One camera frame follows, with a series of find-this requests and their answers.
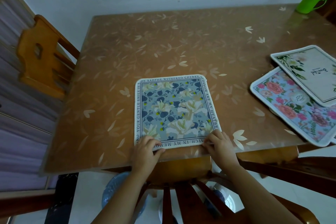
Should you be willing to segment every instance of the curtain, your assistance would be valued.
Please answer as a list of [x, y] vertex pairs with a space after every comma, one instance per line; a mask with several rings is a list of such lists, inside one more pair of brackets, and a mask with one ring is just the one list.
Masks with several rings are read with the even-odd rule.
[[[32, 15], [18, 0], [0, 0], [0, 191], [44, 189], [39, 169], [62, 102], [18, 81], [15, 54]], [[51, 177], [48, 188], [56, 186]]]

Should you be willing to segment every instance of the pink floral placemat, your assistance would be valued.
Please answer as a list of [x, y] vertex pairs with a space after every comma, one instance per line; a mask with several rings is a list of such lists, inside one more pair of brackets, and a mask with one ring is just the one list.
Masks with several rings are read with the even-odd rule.
[[250, 89], [312, 144], [327, 146], [335, 136], [336, 106], [318, 105], [281, 68], [253, 82]]

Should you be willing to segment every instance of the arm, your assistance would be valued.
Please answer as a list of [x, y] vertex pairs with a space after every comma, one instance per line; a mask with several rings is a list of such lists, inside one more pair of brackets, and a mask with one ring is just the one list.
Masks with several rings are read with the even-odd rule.
[[155, 145], [161, 145], [161, 142], [149, 136], [140, 139], [134, 148], [130, 175], [91, 224], [130, 222], [140, 190], [165, 151], [160, 149], [154, 155], [152, 150]]
[[240, 166], [229, 137], [219, 130], [203, 143], [216, 164], [231, 178], [246, 211], [255, 224], [301, 224], [286, 207]]

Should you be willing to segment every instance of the dark blue leaf print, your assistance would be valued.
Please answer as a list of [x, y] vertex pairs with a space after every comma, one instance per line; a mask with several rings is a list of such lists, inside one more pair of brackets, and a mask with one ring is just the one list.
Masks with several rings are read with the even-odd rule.
[[172, 122], [173, 120], [175, 120], [175, 118], [173, 116], [169, 116], [168, 120], [169, 120], [169, 122]]
[[180, 101], [174, 101], [173, 103], [174, 103], [174, 107], [177, 108], [179, 107]]
[[191, 128], [197, 128], [198, 127], [198, 123], [194, 122], [194, 125]]
[[168, 115], [168, 112], [161, 112], [160, 117], [161, 117], [161, 118], [164, 118], [164, 117], [166, 117], [167, 115]]
[[162, 102], [163, 103], [163, 101], [165, 101], [165, 98], [164, 97], [159, 97], [156, 101], [158, 101], [158, 102]]

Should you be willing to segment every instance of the cup handle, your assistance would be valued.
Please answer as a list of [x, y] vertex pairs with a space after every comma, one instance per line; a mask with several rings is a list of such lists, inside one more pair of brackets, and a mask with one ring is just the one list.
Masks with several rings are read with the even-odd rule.
[[315, 9], [318, 9], [318, 8], [320, 8], [320, 7], [324, 6], [324, 5], [326, 4], [326, 2], [327, 2], [327, 0], [324, 0], [324, 3], [323, 3], [323, 5], [320, 5], [319, 7], [313, 8], [313, 10], [315, 10]]

